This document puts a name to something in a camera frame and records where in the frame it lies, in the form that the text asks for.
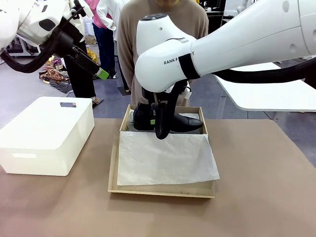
beige sweater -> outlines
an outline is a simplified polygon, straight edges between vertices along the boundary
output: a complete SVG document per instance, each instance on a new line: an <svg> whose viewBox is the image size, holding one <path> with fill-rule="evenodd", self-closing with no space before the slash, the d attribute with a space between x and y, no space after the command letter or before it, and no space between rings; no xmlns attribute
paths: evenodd
<svg viewBox="0 0 316 237"><path fill-rule="evenodd" d="M181 0L170 11L165 11L155 0L131 0L121 11L118 26L118 58L119 63L131 89L131 104L138 102L148 104L142 96L142 89L135 77L134 69L138 58L136 50L136 30L138 21L147 15L166 13L173 23L183 32L197 39L207 35L208 19L205 10L194 0ZM179 106L188 106L189 101L179 96Z"/></svg>

black shoe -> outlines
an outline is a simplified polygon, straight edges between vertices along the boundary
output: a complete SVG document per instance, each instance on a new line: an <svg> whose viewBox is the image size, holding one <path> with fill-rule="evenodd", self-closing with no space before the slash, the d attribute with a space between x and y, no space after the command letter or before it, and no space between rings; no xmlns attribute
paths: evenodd
<svg viewBox="0 0 316 237"><path fill-rule="evenodd" d="M152 119L151 105L138 103L134 111L134 128L140 131L153 131L155 123L152 123ZM196 118L189 118L175 113L170 130L174 132L190 132L202 126L202 121Z"/></svg>
<svg viewBox="0 0 316 237"><path fill-rule="evenodd" d="M174 113L170 130L174 132L190 132L200 129L202 126L203 122L196 118L190 118Z"/></svg>
<svg viewBox="0 0 316 237"><path fill-rule="evenodd" d="M109 78L108 79L116 79L117 76L114 74L114 75L109 75Z"/></svg>
<svg viewBox="0 0 316 237"><path fill-rule="evenodd" d="M155 124L151 124L151 105L138 103L133 115L134 127L140 131L152 131Z"/></svg>

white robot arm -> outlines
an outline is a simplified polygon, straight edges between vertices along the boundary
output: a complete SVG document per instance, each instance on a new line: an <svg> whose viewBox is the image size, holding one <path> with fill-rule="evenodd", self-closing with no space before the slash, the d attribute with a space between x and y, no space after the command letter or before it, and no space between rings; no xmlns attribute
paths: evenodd
<svg viewBox="0 0 316 237"><path fill-rule="evenodd" d="M138 24L137 51L136 77L156 93L208 73L315 55L316 1L260 0L198 40L168 16L150 16Z"/></svg>
<svg viewBox="0 0 316 237"><path fill-rule="evenodd" d="M0 55L11 68L23 73L34 72L52 54L69 55L91 74L106 79L108 74L73 46L83 39L80 16L86 15L92 17L93 13L83 0L0 0ZM42 49L29 64L19 64L5 51L16 35Z"/></svg>

white plastic storage box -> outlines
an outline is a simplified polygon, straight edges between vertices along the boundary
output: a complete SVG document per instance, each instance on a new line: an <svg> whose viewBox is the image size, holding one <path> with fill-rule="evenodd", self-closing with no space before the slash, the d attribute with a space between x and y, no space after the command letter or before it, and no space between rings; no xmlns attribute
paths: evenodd
<svg viewBox="0 0 316 237"><path fill-rule="evenodd" d="M7 173L66 176L93 127L91 99L41 97L0 130L0 165Z"/></svg>

person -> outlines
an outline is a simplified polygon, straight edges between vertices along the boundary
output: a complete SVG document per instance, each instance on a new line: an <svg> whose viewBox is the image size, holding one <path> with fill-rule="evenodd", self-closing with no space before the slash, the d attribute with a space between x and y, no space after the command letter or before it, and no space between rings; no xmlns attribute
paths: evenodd
<svg viewBox="0 0 316 237"><path fill-rule="evenodd" d="M110 14L105 13L101 19L97 13L99 0L85 0L93 13L93 31L98 42L101 68L109 73L110 79L116 78L113 31L116 26Z"/></svg>
<svg viewBox="0 0 316 237"><path fill-rule="evenodd" d="M121 11L118 28L118 58L126 82L131 90L131 104L148 104L142 95L141 85L135 77L138 59L136 30L138 21L157 13L168 14L172 22L183 32L197 39L208 33L208 19L205 10L194 0L132 0ZM178 106L189 106L183 95Z"/></svg>
<svg viewBox="0 0 316 237"><path fill-rule="evenodd" d="M100 0L97 5L97 13L98 17L101 19L102 22L107 23L107 15L111 15L114 25L116 28L119 26L119 17L120 17L120 11L124 7L126 3L128 3L130 0ZM113 40L114 40L114 46L117 45L117 31L113 32ZM124 78L124 75L121 70L121 66L118 60L118 66L121 74L121 78L123 81L124 89L126 92L129 92L128 85L126 83L126 80Z"/></svg>
<svg viewBox="0 0 316 237"><path fill-rule="evenodd" d="M66 5L67 9L65 10L69 11L69 9L74 6L74 1L68 0L68 5ZM87 49L83 37L85 35L85 32L82 23L83 21L80 17L79 19L72 20L73 26L71 27L72 31L79 31L82 36L80 38L74 39L74 45L79 47L87 54ZM97 106L100 103L100 100L96 97L92 75L88 73L85 69L74 63L70 56L65 56L64 61L75 96L79 98L91 98L92 106Z"/></svg>

